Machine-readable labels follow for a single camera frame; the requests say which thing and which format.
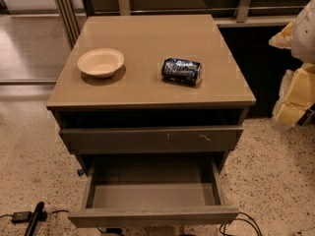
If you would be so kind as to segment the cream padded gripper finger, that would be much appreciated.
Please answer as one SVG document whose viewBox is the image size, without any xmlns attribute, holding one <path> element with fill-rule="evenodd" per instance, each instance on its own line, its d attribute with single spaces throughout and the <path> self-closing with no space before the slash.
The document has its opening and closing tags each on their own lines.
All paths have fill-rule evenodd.
<svg viewBox="0 0 315 236">
<path fill-rule="evenodd" d="M 294 23 L 295 21 L 289 22 L 280 32 L 269 40 L 269 44 L 279 49 L 291 49 L 291 38 Z"/>
</svg>

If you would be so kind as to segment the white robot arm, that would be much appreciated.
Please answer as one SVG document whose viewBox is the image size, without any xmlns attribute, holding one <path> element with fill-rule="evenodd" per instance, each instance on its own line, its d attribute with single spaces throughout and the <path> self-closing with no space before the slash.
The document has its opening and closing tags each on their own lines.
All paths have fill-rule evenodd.
<svg viewBox="0 0 315 236">
<path fill-rule="evenodd" d="M 315 0 L 298 16 L 274 35 L 269 44 L 289 49 L 303 64 L 295 72 L 286 70 L 273 112 L 273 126 L 288 130 L 303 125 L 314 117 L 315 104 Z"/>
</svg>

